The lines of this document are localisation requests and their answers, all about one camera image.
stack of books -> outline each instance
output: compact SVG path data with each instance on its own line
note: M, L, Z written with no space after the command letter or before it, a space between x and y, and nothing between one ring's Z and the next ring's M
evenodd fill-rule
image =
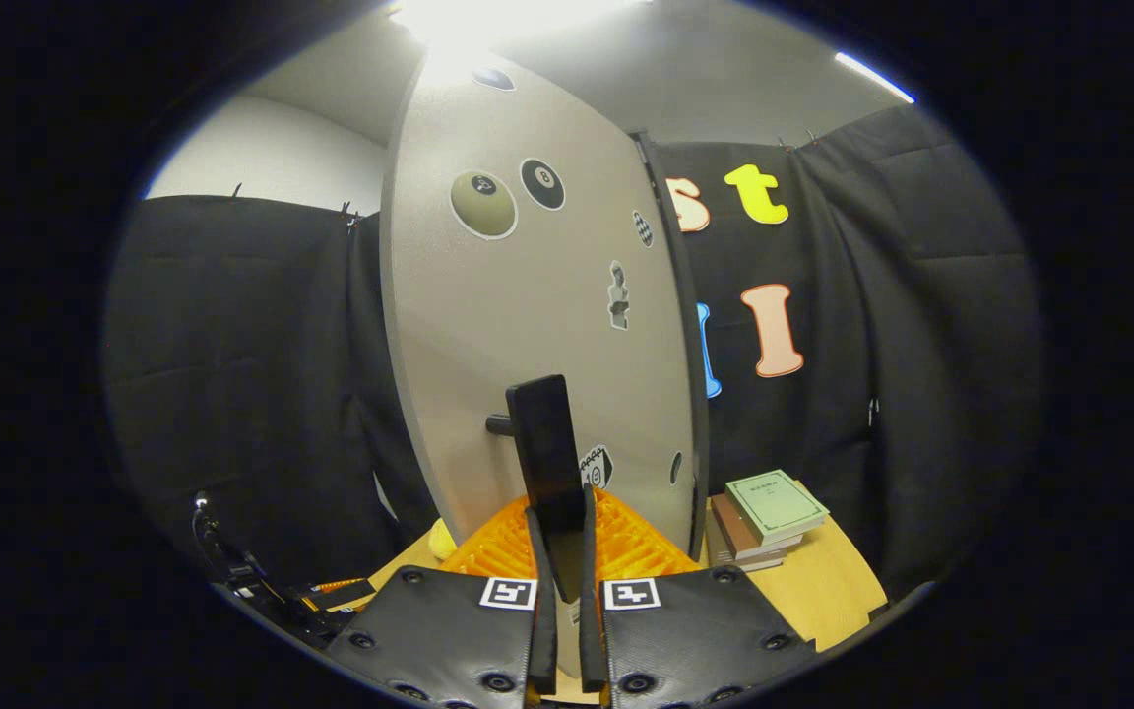
M807 530L823 524L829 512L781 471L731 481L712 495L706 517L706 554L711 566L743 571L780 565Z

white wall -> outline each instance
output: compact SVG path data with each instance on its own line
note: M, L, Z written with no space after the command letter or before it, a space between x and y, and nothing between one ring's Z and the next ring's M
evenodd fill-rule
M321 116L238 95L209 117L156 175L150 197L228 194L349 212L379 211L384 149Z

wooden table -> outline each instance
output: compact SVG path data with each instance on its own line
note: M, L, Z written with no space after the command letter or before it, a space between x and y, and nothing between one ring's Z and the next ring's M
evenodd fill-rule
M429 569L440 565L428 548L426 534L370 575L370 584L378 591L406 564ZM699 564L706 566L705 543ZM782 565L752 571L747 576L802 638L816 639L819 652L863 628L869 624L870 610L886 602L882 584L832 517L805 533L802 542L787 552ZM579 680L565 675L560 668L557 694L544 699L599 703L595 692L585 694L579 689Z

sticker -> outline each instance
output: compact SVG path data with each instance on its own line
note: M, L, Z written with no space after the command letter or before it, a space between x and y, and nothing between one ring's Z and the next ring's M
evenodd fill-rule
M790 217L785 205L775 205L769 199L769 189L778 187L778 178L761 174L755 166L742 166L733 174L725 176L725 184L737 188L737 196L743 202L746 216L761 225L779 225Z
M659 608L659 591L653 579L626 579L602 582L607 589L607 610L636 610Z
M743 290L742 299L755 313L760 331L760 361L755 364L760 377L784 377L802 368L787 318L788 297L790 288L776 282Z
M624 265L618 261L611 261L611 286L607 288L607 296L610 297L607 311L611 315L611 327L626 331L629 329L629 288L625 286Z
M642 243L646 248L653 246L653 229L650 228L650 221L645 220L645 217L638 213L638 211L633 211L633 226L637 228L637 236L642 238Z
M509 236L518 221L518 206L498 176L467 170L449 188L454 219L475 236L494 242Z
M676 484L676 473L680 472L680 461L682 461L680 450L678 450L676 455L671 457L671 474L669 475L671 479L671 484Z
M697 305L697 335L702 337L703 340L703 368L706 369L706 398L710 399L712 396L720 394L720 380L712 377L712 358L706 353L706 319L712 314L711 309L703 305L701 302Z
M611 462L611 454L604 445L595 445L583 458L579 459L579 484L589 483L598 489L607 489L611 484L611 472L616 470L616 463Z
M564 192L564 180L543 160L527 158L518 166L518 176L523 179L523 188L527 189L536 205L557 212L562 210L567 193Z
M475 67L472 69L472 78L475 79L475 84L490 86L490 88L514 91L514 82L510 81L510 76L494 67Z
M536 579L497 579L484 586L481 606L509 610L532 610L536 605Z
M668 191L671 192L671 205L676 209L676 226L682 233L703 230L712 223L711 212L706 205L699 202L697 185L685 178L668 178Z

checkered sticker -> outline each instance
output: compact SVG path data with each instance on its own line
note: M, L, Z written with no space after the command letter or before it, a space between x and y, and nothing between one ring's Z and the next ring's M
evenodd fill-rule
M642 243L646 248L653 246L653 229L650 228L650 221L645 220L645 217L638 213L638 211L633 211L633 225L637 228L637 236L642 237Z
M636 610L638 608L658 608L659 591L653 586L653 579L625 579L617 582L602 582L607 598L607 610Z
M532 610L536 606L535 579L490 579L481 606L509 610Z

